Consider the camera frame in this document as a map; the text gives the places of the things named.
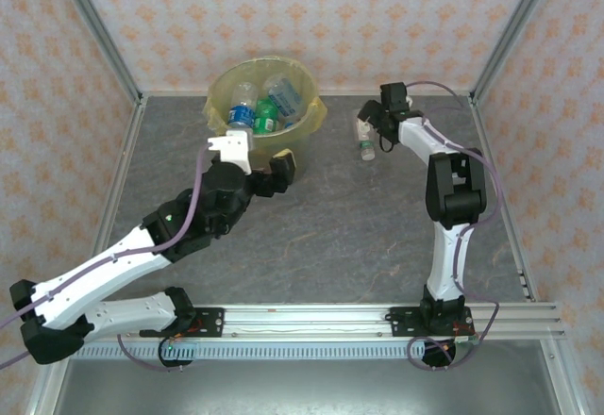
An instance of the gray floor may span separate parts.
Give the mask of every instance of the gray floor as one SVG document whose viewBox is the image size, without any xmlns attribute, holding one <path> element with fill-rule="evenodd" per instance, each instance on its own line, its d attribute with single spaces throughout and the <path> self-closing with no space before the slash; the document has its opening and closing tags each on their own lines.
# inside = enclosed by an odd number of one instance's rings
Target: gray floor
<svg viewBox="0 0 604 415">
<path fill-rule="evenodd" d="M 555 415 L 539 341 L 493 341 L 455 371 L 404 360 L 208 361 L 151 373 L 72 360 L 57 415 Z"/>
<path fill-rule="evenodd" d="M 254 199 L 227 236 L 116 297 L 182 286 L 196 304 L 418 301 L 434 234 L 424 204 L 426 167 L 402 146 L 361 161 L 351 112 L 367 99 L 326 97 L 327 118 L 311 137 L 301 180 L 283 195 Z M 149 99 L 112 241 L 192 185 L 198 147 L 210 135 L 201 115 L 204 101 Z M 414 106 L 427 113 L 452 103 L 443 96 L 414 98 Z M 440 111 L 431 119 L 450 139 L 479 147 L 469 108 Z M 465 285 L 500 301 L 524 300 L 501 220 L 474 233 Z"/>
</svg>

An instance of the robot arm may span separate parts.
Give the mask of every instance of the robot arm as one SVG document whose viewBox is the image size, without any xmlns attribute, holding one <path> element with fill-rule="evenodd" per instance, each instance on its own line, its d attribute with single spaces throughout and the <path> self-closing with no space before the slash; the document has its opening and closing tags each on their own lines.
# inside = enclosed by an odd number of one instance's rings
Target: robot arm
<svg viewBox="0 0 604 415">
<path fill-rule="evenodd" d="M 431 127 L 421 111 L 412 111 L 403 83 L 382 85 L 381 103 L 369 101 L 359 119 L 368 122 L 393 146 L 409 147 L 427 166 L 426 208 L 434 222 L 432 270 L 420 303 L 422 324 L 428 333 L 450 334 L 464 318 L 464 297 L 455 282 L 454 255 L 460 233 L 478 221 L 486 208 L 482 165 L 445 146 L 445 136 Z M 441 138 L 441 141 L 428 133 Z M 462 285 L 470 232 L 461 238 L 457 281 Z"/>
<path fill-rule="evenodd" d="M 225 137 L 209 142 L 210 150 L 220 151 L 220 157 L 203 174 L 193 222 L 173 246 L 160 253 L 148 251 L 118 257 L 125 250 L 151 249 L 174 238 L 185 222 L 192 190 L 162 204 L 116 244 L 75 269 L 42 283 L 21 280 L 11 286 L 13 305 L 21 309 L 40 301 L 100 259 L 113 257 L 22 316 L 25 346 L 38 363 L 63 359 L 85 341 L 108 334 L 144 328 L 169 336 L 190 326 L 195 310 L 179 288 L 143 299 L 102 301 L 137 278 L 208 247 L 212 238 L 227 234 L 239 221 L 253 195 L 271 197 L 275 192 L 283 193 L 294 180 L 294 157 L 288 150 L 271 159 L 271 173 L 266 174 L 251 171 L 246 132 L 231 130 Z"/>
</svg>

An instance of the blue bottle label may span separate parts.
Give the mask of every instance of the blue bottle label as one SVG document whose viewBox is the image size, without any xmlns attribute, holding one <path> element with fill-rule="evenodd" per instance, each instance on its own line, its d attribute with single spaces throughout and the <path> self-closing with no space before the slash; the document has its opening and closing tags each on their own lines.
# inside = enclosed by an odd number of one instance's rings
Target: blue bottle label
<svg viewBox="0 0 604 415">
<path fill-rule="evenodd" d="M 228 113 L 228 123 L 243 123 L 254 127 L 254 110 L 246 106 L 235 106 Z"/>
</svg>

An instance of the bottle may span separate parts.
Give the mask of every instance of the bottle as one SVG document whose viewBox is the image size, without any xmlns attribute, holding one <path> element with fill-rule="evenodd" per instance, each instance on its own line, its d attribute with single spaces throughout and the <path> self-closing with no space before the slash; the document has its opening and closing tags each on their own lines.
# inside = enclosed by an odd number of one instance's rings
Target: bottle
<svg viewBox="0 0 604 415">
<path fill-rule="evenodd" d="M 282 123 L 292 123 L 301 116 L 302 97 L 284 73 L 268 77 L 262 85 L 262 90 L 277 106 Z"/>
<path fill-rule="evenodd" d="M 254 127 L 254 110 L 258 101 L 258 88 L 250 82 L 242 82 L 233 90 L 228 125 L 233 128 Z"/>
<path fill-rule="evenodd" d="M 376 158 L 376 149 L 374 148 L 374 129 L 369 123 L 357 118 L 359 114 L 355 111 L 355 132 L 361 149 L 361 158 L 363 160 L 373 160 Z"/>
<path fill-rule="evenodd" d="M 254 134 L 270 134 L 277 130 L 278 109 L 270 99 L 260 99 L 256 105 Z"/>
</svg>

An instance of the black cable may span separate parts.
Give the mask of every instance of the black cable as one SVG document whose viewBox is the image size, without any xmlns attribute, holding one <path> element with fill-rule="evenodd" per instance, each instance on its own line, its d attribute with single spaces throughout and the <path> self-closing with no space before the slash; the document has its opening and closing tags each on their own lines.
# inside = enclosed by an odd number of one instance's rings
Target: black cable
<svg viewBox="0 0 604 415">
<path fill-rule="evenodd" d="M 163 340 L 161 340 L 159 342 L 159 345 L 158 345 L 158 358 L 159 358 L 159 361 L 161 362 L 161 364 L 163 366 L 165 366 L 166 368 L 177 368 L 177 367 L 180 367 L 180 366 L 187 366 L 187 365 L 190 365 L 191 363 L 193 363 L 191 360 L 178 360 L 178 359 L 176 359 L 176 360 L 166 360 L 163 357 L 163 353 L 162 353 L 162 351 L 163 351 L 163 345 L 170 338 L 172 338 L 172 337 L 166 337 L 166 338 L 164 338 Z"/>
<path fill-rule="evenodd" d="M 388 153 L 390 153 L 394 149 L 394 144 L 390 143 L 390 149 L 388 151 L 386 151 L 384 149 L 384 142 L 383 142 L 383 140 L 384 140 L 384 136 L 381 135 L 381 134 L 379 134 L 379 149 L 381 149 L 384 153 L 388 154 Z"/>
</svg>

